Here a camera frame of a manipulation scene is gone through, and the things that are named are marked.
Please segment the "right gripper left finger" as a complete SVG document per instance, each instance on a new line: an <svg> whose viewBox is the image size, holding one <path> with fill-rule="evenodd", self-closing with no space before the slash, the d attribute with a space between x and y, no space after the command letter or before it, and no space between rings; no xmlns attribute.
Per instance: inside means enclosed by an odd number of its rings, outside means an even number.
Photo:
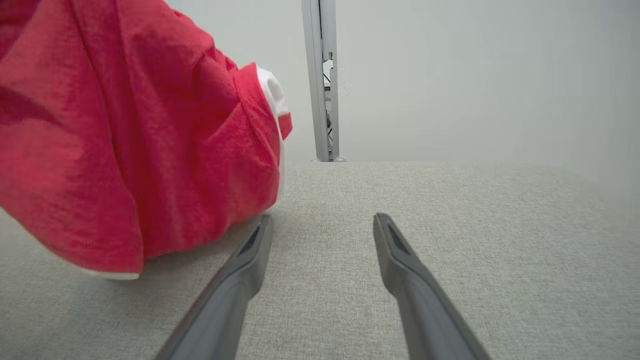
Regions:
<svg viewBox="0 0 640 360"><path fill-rule="evenodd" d="M156 360L233 360L249 302L260 292L274 237L274 221L263 214L213 276Z"/></svg>

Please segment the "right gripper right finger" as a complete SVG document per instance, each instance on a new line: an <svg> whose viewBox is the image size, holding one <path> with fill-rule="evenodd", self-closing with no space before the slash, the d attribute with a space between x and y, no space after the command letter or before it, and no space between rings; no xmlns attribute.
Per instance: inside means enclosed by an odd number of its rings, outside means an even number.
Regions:
<svg viewBox="0 0 640 360"><path fill-rule="evenodd" d="M489 360L490 356L391 216L373 220L382 282L395 297L411 360Z"/></svg>

